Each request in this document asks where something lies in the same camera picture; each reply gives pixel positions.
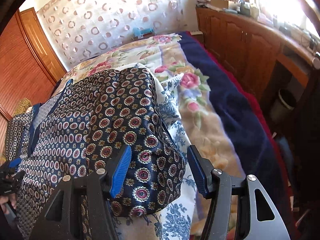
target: cardboard box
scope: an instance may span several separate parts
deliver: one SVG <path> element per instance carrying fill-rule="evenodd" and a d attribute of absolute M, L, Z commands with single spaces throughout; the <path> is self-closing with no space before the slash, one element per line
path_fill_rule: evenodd
<path fill-rule="evenodd" d="M 214 7 L 220 8 L 220 9 L 233 9 L 236 10 L 237 5 L 233 1 L 228 0 L 210 0 L 210 4 Z"/>

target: navy blue blanket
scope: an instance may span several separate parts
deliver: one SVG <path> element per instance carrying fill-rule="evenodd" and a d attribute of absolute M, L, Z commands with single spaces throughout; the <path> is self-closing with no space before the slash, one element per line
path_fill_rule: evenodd
<path fill-rule="evenodd" d="M 199 68 L 207 80 L 210 102 L 220 116 L 225 132 L 232 141 L 244 172 L 254 174 L 276 205 L 289 234 L 293 238 L 294 221 L 279 162 L 270 139 L 247 98 L 238 91 L 224 71 L 210 58 L 189 33 L 182 36 L 181 48 L 188 62 Z"/>

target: screw head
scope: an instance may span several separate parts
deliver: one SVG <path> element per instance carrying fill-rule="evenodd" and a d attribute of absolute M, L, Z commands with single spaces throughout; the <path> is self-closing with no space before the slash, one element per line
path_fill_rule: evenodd
<path fill-rule="evenodd" d="M 71 179 L 70 175 L 63 176 L 63 181 L 69 181 Z"/>
<path fill-rule="evenodd" d="M 105 172 L 106 170 L 104 168 L 97 169 L 97 174 L 99 175 L 104 174 Z"/>
<path fill-rule="evenodd" d="M 257 177 L 252 175 L 252 174 L 250 174 L 250 175 L 248 175 L 248 179 L 251 180 L 251 181 L 255 181 L 257 179 Z"/>
<path fill-rule="evenodd" d="M 214 169 L 214 170 L 213 170 L 213 173 L 216 174 L 216 175 L 220 175 L 220 174 L 222 174 L 222 170 L 220 170 L 220 169 Z"/>

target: shelf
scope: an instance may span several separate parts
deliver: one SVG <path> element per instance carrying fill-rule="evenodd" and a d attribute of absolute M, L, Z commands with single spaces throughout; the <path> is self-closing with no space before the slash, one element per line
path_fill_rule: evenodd
<path fill-rule="evenodd" d="M 311 72 L 311 68 L 307 62 L 298 55 L 292 54 L 286 56 L 282 53 L 278 55 L 277 60 L 291 72 L 304 88 L 307 86 Z"/>

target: bed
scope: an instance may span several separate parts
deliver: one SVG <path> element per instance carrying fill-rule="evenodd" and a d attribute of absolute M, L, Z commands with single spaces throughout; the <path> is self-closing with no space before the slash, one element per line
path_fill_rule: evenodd
<path fill-rule="evenodd" d="M 104 69 L 136 63 L 149 68 L 164 87 L 167 103 L 171 104 L 162 105 L 162 112 L 167 115 L 162 118 L 180 150 L 186 153 L 188 145 L 195 144 L 203 157 L 230 175 L 255 174 L 293 236 L 287 174 L 257 100 L 244 92 L 233 75 L 189 32 L 157 35 L 87 60 L 63 77 L 53 96 L 63 90 L 69 79 L 78 82 Z M 148 227 L 150 234 L 164 239 L 188 239 L 190 227 L 191 233 L 201 233 L 209 203 L 196 193 L 189 170 L 183 187 L 181 192 L 185 195 L 147 218 L 146 223 L 154 225 L 151 230 Z M 236 200 L 232 205 L 230 229 L 236 222 Z M 116 219 L 124 238 L 137 234 L 130 225 L 141 223 Z"/>

